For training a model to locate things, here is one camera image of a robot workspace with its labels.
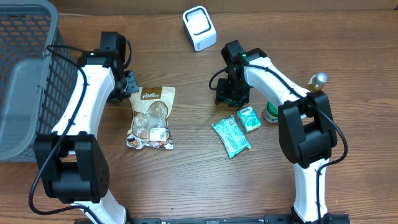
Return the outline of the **small teal tissue pack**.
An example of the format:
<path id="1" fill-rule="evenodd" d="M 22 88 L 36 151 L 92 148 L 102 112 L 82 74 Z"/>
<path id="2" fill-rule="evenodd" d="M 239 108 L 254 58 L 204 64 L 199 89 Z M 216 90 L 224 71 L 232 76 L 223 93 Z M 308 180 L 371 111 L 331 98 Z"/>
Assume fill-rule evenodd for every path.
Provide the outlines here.
<path id="1" fill-rule="evenodd" d="M 252 106 L 238 110 L 237 116 L 246 133 L 249 133 L 261 126 L 260 119 Z"/>

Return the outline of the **brown nut pouch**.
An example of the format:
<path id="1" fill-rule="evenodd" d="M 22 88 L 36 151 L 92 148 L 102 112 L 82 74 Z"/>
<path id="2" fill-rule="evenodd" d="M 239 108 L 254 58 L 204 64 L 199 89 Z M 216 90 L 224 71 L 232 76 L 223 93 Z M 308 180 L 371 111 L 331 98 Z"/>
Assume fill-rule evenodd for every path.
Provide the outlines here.
<path id="1" fill-rule="evenodd" d="M 172 150 L 174 142 L 168 118 L 174 99 L 174 87 L 140 87 L 138 92 L 133 93 L 129 97 L 133 119 L 127 132 L 126 146 L 134 149 L 151 147 Z"/>

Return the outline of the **green lid jar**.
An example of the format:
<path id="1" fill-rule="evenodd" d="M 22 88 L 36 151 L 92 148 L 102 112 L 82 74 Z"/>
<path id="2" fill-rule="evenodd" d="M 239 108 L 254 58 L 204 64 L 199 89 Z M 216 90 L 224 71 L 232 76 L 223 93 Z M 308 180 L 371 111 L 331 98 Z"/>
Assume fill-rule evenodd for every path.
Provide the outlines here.
<path id="1" fill-rule="evenodd" d="M 279 121 L 278 110 L 270 101 L 267 102 L 262 115 L 270 123 L 278 123 Z"/>

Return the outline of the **mint green snack packet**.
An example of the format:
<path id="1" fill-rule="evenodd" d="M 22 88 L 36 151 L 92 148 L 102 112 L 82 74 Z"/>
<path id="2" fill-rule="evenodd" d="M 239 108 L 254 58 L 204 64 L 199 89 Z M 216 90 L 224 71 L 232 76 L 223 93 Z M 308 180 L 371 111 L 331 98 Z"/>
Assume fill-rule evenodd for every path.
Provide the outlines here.
<path id="1" fill-rule="evenodd" d="M 213 123 L 211 126 L 223 142 L 230 159 L 241 151 L 251 148 L 250 143 L 241 131 L 233 115 L 217 123 Z"/>

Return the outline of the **yellow drink bottle silver cap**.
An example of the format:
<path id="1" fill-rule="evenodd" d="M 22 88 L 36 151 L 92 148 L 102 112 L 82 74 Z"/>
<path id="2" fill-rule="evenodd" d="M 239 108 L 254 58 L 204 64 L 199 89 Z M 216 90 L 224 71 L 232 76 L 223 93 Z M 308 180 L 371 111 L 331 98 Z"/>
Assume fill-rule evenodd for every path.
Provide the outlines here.
<path id="1" fill-rule="evenodd" d="M 310 92 L 316 92 L 321 90 L 326 82 L 328 81 L 328 75 L 326 73 L 320 72 L 312 76 L 308 81 L 308 90 Z"/>

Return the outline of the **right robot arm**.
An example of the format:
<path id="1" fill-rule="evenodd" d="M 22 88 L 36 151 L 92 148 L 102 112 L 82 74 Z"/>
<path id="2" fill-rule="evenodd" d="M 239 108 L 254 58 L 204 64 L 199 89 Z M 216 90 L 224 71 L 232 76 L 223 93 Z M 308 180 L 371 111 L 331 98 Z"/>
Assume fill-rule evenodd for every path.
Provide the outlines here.
<path id="1" fill-rule="evenodd" d="M 218 80 L 216 103 L 242 107 L 255 88 L 274 105 L 279 144 L 294 166 L 295 202 L 292 223 L 335 223 L 325 203 L 325 165 L 337 137 L 328 97 L 310 93 L 289 80 L 261 49 L 245 51 L 234 40 L 221 50 L 226 78 Z"/>

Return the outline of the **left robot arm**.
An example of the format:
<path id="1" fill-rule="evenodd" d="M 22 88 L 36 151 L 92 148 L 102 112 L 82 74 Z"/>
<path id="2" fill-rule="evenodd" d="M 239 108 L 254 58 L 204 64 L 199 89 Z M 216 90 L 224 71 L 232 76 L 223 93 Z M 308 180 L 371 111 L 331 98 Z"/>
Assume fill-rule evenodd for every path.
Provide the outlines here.
<path id="1" fill-rule="evenodd" d="M 82 51 L 76 85 L 58 123 L 34 141 L 39 168 L 28 203 L 38 215 L 81 210 L 92 223 L 129 223 L 128 210 L 109 189 L 110 171 L 97 140 L 106 102 L 138 92 L 131 44 L 117 32 L 102 32 L 98 49 Z"/>

